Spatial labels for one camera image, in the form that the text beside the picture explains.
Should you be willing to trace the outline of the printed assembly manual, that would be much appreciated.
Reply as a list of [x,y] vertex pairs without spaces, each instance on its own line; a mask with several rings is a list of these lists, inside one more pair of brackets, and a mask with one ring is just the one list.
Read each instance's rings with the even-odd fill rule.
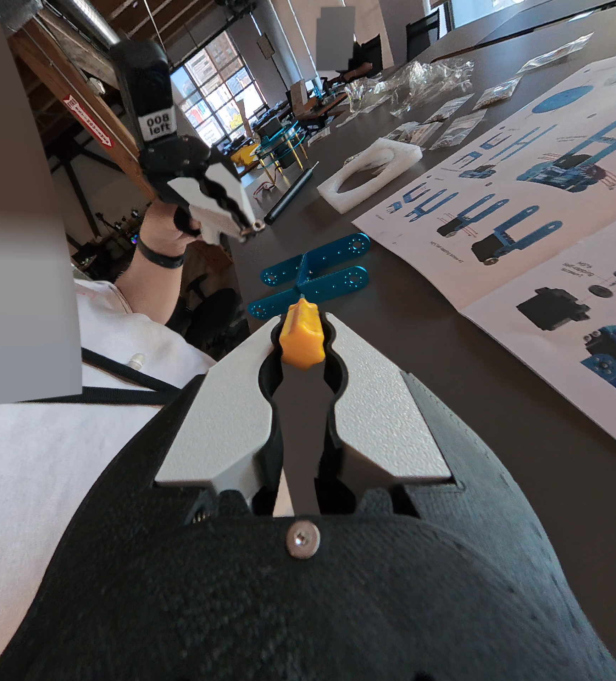
[[354,226],[616,440],[616,56]]

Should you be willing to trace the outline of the round glass side table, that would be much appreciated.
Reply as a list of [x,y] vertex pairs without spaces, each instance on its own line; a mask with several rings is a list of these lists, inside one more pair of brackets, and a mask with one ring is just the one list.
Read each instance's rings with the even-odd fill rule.
[[304,148],[306,129],[300,121],[284,124],[278,132],[261,138],[254,152],[255,160],[263,169],[272,186],[277,186],[277,174],[284,174],[284,163],[295,163],[300,172],[305,170],[309,157]]

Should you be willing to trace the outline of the blue metal bracket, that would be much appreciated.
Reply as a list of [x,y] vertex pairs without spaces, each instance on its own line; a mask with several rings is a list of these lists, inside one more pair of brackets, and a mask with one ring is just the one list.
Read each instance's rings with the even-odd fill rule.
[[260,273],[263,284],[289,288],[249,303],[247,312],[266,321],[285,314],[301,298],[318,304],[363,289],[370,281],[364,267],[336,267],[364,256],[370,248],[370,238],[357,232],[266,268]]

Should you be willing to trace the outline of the person's left forearm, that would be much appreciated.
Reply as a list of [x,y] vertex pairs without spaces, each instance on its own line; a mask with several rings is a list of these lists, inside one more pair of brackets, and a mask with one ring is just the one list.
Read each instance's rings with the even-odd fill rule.
[[184,250],[170,253],[167,257],[180,261],[179,266],[164,267],[136,249],[131,264],[115,281],[134,313],[146,315],[161,325],[166,325],[176,309],[181,291]]

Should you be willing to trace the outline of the crumpled clear plastic bag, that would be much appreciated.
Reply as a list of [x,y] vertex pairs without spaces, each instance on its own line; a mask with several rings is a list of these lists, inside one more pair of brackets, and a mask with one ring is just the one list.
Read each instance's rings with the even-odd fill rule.
[[395,117],[454,92],[471,90],[475,62],[461,58],[434,63],[413,60],[391,75],[363,77],[348,83],[345,94],[353,115],[371,113],[386,105]]

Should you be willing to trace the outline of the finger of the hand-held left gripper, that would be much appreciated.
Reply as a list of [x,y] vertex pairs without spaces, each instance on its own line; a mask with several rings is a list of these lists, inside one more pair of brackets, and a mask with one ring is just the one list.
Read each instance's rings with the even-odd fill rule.
[[240,230],[217,202],[206,197],[194,178],[173,178],[167,183],[170,189],[185,200],[192,218],[200,224],[201,240],[207,244],[219,245],[221,234],[244,243]]
[[207,169],[207,178],[224,189],[226,196],[223,200],[226,208],[222,210],[229,215],[240,231],[250,226],[252,222],[261,220],[255,216],[246,190],[234,169],[230,172],[220,162],[211,164]]

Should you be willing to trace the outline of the large paned window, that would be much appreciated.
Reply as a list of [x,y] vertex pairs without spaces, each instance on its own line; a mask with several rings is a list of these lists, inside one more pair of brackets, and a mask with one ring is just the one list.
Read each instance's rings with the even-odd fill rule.
[[194,132],[209,146],[246,137],[249,123],[268,110],[256,80],[227,32],[188,58],[171,75],[174,101]]

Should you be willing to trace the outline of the silver air duct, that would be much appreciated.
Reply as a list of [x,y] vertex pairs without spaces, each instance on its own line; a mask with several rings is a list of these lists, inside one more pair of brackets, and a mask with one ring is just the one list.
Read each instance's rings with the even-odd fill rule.
[[105,48],[122,41],[90,1],[45,1],[45,4]]

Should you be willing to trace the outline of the yellow handle screwdriver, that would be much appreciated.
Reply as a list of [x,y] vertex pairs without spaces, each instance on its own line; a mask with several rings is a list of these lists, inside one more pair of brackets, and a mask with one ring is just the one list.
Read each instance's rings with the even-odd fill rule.
[[326,359],[324,331],[318,305],[301,295],[287,311],[280,336],[281,361],[305,371]]

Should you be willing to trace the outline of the dark desk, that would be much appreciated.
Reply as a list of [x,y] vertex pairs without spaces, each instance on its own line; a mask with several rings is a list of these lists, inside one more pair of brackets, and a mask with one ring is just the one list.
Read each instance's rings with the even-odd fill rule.
[[[616,11],[559,23],[476,50],[473,82],[478,94],[512,75],[529,58],[580,35],[594,37],[588,61],[616,55]],[[396,127],[384,107],[358,116],[315,143],[315,177],[256,245],[236,247],[235,268],[244,302],[263,295],[260,271],[351,231],[348,215],[333,211],[315,187],[343,161]],[[460,416],[499,456],[540,517],[582,608],[616,658],[616,441],[550,386],[454,310],[421,275],[397,256],[372,246],[364,258],[371,283],[326,305],[339,319],[413,373]],[[298,373],[315,389],[302,423],[296,380],[277,393],[286,442],[305,461],[290,468],[302,477],[320,441],[329,390],[320,375]]]

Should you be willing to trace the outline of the black office chair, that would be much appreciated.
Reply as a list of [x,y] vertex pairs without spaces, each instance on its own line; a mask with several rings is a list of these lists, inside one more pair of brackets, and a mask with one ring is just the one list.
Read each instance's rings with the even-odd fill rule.
[[199,304],[190,308],[185,297],[179,296],[166,324],[167,328],[184,337],[188,344],[202,351],[208,349],[232,325],[239,305],[239,296],[232,287],[218,289],[210,295],[204,294],[201,285],[207,278],[207,274],[202,274],[185,289],[187,294],[196,294]]

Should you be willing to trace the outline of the person's left hand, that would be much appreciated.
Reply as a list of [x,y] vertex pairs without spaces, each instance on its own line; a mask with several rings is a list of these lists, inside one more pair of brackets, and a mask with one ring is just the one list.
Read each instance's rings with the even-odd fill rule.
[[201,236],[192,234],[199,228],[199,223],[194,221],[188,212],[184,213],[184,217],[187,218],[187,228],[190,232],[183,232],[178,228],[175,217],[180,209],[176,204],[154,200],[146,209],[140,227],[140,243],[150,252],[171,260],[183,257],[187,247],[200,240]]

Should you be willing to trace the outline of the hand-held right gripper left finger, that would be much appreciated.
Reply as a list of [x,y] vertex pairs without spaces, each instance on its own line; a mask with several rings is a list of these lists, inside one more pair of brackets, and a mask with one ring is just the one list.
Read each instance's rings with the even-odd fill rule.
[[276,316],[206,374],[156,474],[161,487],[235,490],[256,515],[273,515],[283,470],[274,393],[283,380]]

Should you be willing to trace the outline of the black wristband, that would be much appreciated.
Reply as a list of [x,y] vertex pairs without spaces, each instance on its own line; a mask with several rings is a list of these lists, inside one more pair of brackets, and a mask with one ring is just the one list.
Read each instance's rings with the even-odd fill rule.
[[185,252],[178,256],[169,256],[158,253],[157,251],[154,251],[145,245],[140,235],[136,237],[135,245],[137,251],[139,251],[147,261],[158,266],[159,268],[175,270],[183,267],[184,265]]

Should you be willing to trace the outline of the wooden beam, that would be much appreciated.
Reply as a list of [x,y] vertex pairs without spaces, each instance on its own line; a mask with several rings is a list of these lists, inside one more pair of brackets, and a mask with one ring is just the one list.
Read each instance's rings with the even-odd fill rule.
[[147,200],[155,200],[157,193],[143,175],[133,134],[108,104],[93,92],[89,79],[66,54],[53,34],[44,27],[42,20],[31,19],[7,41],[14,55],[39,77],[61,103],[62,98],[69,94],[82,103],[114,141],[112,149],[100,146]]

